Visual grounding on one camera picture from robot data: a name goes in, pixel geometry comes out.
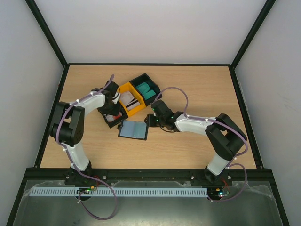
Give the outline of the black leather card holder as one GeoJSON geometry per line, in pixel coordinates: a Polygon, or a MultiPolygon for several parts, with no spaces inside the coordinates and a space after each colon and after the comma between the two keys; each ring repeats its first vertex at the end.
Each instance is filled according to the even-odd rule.
{"type": "Polygon", "coordinates": [[[118,125],[118,137],[147,140],[148,126],[145,122],[124,120],[118,125]]]}

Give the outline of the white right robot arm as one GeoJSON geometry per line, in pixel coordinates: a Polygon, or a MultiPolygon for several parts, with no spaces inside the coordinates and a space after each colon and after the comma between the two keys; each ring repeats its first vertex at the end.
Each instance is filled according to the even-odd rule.
{"type": "Polygon", "coordinates": [[[226,114],[217,117],[200,117],[188,115],[186,112],[173,112],[164,101],[151,104],[153,113],[144,120],[148,127],[161,128],[165,132],[191,132],[209,139],[215,155],[205,167],[205,179],[214,185],[222,178],[224,169],[240,155],[245,147],[248,150],[247,137],[237,124],[226,114]]]}

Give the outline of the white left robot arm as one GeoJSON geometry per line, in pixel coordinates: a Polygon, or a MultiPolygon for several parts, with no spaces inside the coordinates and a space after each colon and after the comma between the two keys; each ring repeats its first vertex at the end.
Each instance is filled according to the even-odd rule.
{"type": "Polygon", "coordinates": [[[104,115],[118,115],[121,110],[119,97],[119,85],[113,81],[107,81],[103,88],[95,88],[87,96],[74,102],[56,104],[49,135],[66,152],[71,168],[85,171],[90,165],[81,142],[84,135],[85,117],[94,110],[104,115]]]}

